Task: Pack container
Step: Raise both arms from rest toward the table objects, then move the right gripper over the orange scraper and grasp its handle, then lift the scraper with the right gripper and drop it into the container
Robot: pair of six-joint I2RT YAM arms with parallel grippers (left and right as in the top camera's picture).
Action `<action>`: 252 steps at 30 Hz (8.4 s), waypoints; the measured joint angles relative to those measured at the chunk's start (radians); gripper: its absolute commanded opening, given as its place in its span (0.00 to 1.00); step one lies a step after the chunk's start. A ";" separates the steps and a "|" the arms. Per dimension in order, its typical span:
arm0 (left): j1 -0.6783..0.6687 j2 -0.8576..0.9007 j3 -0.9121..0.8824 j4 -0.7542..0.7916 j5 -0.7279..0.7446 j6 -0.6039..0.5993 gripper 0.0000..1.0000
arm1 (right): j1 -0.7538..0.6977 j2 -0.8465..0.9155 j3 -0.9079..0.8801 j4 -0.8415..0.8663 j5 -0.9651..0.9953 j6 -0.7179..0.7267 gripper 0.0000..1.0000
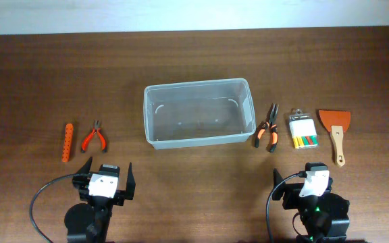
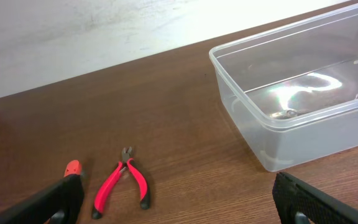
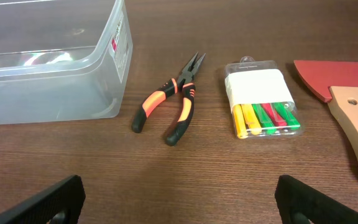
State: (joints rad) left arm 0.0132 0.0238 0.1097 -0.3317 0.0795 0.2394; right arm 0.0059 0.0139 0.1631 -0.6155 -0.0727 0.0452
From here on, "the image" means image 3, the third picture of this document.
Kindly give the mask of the red scraper with wooden handle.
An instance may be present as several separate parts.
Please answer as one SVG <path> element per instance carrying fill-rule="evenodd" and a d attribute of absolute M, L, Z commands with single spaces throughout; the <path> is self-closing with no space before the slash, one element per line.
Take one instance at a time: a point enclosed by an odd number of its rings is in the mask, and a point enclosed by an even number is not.
<path fill-rule="evenodd" d="M 294 64 L 304 84 L 328 104 L 358 161 L 358 62 L 295 60 Z"/>

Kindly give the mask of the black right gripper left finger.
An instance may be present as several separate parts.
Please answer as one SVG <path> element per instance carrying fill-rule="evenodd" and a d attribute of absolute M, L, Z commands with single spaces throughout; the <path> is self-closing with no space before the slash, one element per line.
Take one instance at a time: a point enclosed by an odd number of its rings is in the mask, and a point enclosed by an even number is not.
<path fill-rule="evenodd" d="M 85 198 L 81 177 L 71 175 L 0 213 L 0 223 L 77 224 Z"/>

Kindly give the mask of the clear case of coloured bits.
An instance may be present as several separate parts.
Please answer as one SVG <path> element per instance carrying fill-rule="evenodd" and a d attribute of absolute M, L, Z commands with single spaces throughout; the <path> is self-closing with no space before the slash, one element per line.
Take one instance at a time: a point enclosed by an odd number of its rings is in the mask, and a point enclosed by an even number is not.
<path fill-rule="evenodd" d="M 275 61 L 245 56 L 225 66 L 224 83 L 237 138 L 279 138 L 303 132 L 295 101 Z"/>

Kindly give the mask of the orange black needle-nose pliers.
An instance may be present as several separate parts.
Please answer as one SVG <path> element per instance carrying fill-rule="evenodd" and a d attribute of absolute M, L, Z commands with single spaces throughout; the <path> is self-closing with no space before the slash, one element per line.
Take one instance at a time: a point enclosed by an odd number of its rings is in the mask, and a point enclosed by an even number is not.
<path fill-rule="evenodd" d="M 183 95 L 183 104 L 180 116 L 173 131 L 166 137 L 165 142 L 169 146 L 174 146 L 188 129 L 195 110 L 195 75 L 205 58 L 205 54 L 199 56 L 194 54 L 190 61 L 183 67 L 177 78 L 171 78 L 160 88 L 151 93 L 140 105 L 134 116 L 131 128 L 135 133 L 141 133 L 147 118 L 154 109 L 164 102 L 167 98 L 181 93 Z"/>

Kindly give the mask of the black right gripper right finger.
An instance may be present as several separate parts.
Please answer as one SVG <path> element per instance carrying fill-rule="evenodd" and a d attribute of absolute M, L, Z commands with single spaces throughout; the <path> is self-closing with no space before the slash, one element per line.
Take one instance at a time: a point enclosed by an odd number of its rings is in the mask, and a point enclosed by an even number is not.
<path fill-rule="evenodd" d="M 278 178 L 275 199 L 284 224 L 358 224 L 357 211 L 290 175 L 281 175 Z"/>

